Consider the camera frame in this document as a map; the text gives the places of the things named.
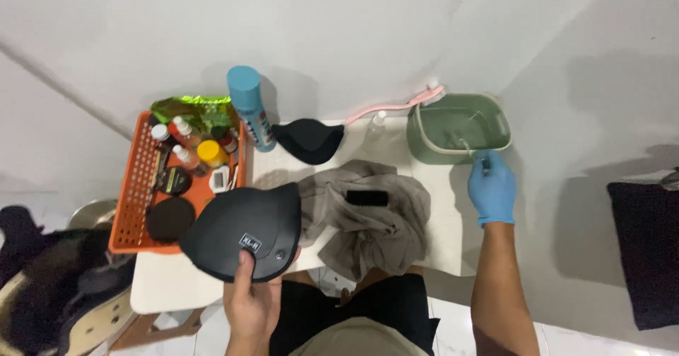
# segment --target blue latex glove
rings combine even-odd
[[[496,221],[514,223],[516,180],[497,151],[476,152],[467,192],[479,212],[479,226]]]

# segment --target beige shirt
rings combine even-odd
[[[427,356],[427,353],[391,327],[367,317],[352,317],[324,329],[290,355]]]

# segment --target blue spray can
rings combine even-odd
[[[259,152],[269,152],[276,146],[276,139],[261,104],[259,80],[259,73],[250,66],[234,66],[226,74],[231,104],[245,130]]]

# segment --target hand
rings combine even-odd
[[[300,251],[297,247],[293,262]],[[255,260],[247,250],[241,250],[238,261],[233,283],[224,284],[224,310],[231,325],[229,349],[238,348],[234,352],[241,355],[268,352],[268,342],[280,316],[283,277],[252,283]]]
[[[490,165],[484,173],[483,160]],[[479,151],[474,158],[467,192],[479,212],[479,226],[488,222],[514,223],[512,211],[516,198],[514,172],[497,151]]]

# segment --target person's left hand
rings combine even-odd
[[[297,247],[295,259],[300,256]],[[240,265],[233,283],[224,284],[224,310],[231,325],[231,342],[267,343],[280,316],[283,276],[266,283],[252,283],[255,260],[247,250],[238,254]]]

